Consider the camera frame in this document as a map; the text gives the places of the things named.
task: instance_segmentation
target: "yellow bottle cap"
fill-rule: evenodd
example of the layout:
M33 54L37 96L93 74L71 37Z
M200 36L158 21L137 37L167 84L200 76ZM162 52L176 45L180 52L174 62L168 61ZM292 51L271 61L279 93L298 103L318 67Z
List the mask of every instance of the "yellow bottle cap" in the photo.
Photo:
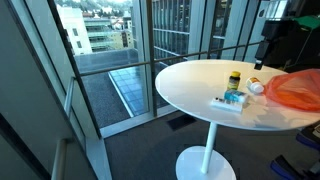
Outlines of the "yellow bottle cap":
M232 71L232 73L231 73L231 76L233 76L233 77L240 77L240 72L238 72L238 71Z

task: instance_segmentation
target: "table base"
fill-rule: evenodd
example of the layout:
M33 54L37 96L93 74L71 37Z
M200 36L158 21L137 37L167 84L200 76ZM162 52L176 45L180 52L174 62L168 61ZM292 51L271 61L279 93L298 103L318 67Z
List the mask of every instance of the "table base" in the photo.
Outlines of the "table base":
M202 173L201 166L205 147L193 146L184 150L178 157L176 174L178 180L221 179L236 180L229 162L218 152L212 151L208 172Z

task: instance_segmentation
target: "table pedestal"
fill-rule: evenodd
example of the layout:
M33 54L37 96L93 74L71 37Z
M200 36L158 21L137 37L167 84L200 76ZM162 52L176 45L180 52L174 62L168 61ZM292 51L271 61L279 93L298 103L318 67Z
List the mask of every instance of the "table pedestal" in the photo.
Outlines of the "table pedestal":
M176 163L178 180L236 179L229 162L218 152L212 150L216 129L217 125L211 123L206 147L193 146L179 155Z

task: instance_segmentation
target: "orange plastic bag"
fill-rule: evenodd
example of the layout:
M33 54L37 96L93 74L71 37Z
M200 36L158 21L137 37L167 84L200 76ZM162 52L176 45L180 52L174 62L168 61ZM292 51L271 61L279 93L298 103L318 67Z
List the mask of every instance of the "orange plastic bag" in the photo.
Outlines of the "orange plastic bag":
M306 111L320 111L320 69L273 77L266 85L267 98Z

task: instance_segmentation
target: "table top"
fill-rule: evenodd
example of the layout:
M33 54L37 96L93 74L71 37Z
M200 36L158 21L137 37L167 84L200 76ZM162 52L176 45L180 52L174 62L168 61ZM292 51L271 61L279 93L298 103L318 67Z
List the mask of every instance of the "table top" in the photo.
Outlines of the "table top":
M250 98L242 113L221 110L211 105L215 97L223 98L232 71L241 72L239 91ZM231 60L195 60L174 64L156 77L156 89L172 106L198 119L220 125L260 131L289 130L320 120L319 112L307 112L282 106L264 95L254 95L245 86L249 77L266 84L273 76L286 72Z

